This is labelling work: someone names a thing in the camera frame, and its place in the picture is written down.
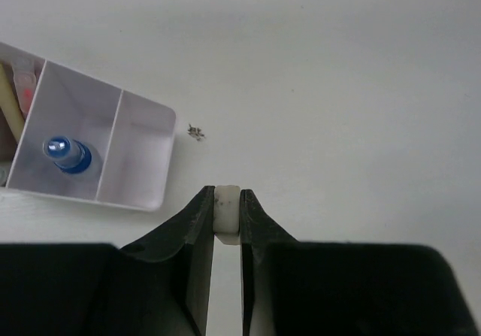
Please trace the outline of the pink purple highlighter pen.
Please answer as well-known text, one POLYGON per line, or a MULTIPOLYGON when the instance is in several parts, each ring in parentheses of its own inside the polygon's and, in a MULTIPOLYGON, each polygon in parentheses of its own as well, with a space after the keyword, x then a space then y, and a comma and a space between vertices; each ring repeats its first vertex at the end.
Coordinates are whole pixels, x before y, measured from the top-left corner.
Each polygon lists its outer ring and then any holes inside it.
POLYGON ((33 59, 21 56, 13 59, 11 66, 20 110, 23 116, 27 117, 37 86, 35 62, 33 59))

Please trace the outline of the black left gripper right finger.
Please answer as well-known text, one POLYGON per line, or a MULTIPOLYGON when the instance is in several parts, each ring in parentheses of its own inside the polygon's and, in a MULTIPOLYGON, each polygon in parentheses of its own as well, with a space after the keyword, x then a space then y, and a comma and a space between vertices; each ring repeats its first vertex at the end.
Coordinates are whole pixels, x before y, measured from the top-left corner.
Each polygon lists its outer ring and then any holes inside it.
POLYGON ((416 244, 299 241, 240 194, 245 335, 469 335, 449 263, 416 244))

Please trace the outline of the yellow highlighter pen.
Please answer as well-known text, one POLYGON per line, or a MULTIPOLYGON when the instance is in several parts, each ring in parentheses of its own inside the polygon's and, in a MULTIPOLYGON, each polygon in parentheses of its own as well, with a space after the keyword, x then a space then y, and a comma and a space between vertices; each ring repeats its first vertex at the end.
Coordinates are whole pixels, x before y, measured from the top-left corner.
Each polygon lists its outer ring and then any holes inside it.
POLYGON ((3 65, 1 65, 1 110, 15 141, 19 143, 23 133, 25 120, 20 111, 17 97, 13 93, 3 65))

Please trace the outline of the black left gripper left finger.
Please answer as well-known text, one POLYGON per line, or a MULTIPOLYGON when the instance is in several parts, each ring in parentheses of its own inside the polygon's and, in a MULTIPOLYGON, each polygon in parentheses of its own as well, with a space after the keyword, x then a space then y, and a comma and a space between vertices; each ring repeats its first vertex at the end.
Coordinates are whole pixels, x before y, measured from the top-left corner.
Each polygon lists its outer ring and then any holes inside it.
POLYGON ((125 245, 2 244, 3 335, 203 335, 214 188, 125 245))

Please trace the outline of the blue white correction pen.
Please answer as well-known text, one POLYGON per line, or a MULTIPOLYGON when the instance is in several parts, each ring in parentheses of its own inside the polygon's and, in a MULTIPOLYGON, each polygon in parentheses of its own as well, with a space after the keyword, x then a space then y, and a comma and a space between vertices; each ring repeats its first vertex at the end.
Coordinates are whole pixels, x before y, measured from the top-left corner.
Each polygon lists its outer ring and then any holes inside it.
POLYGON ((97 149, 87 142, 54 136, 44 141, 43 153, 69 177, 93 180, 101 175, 103 160, 97 149))

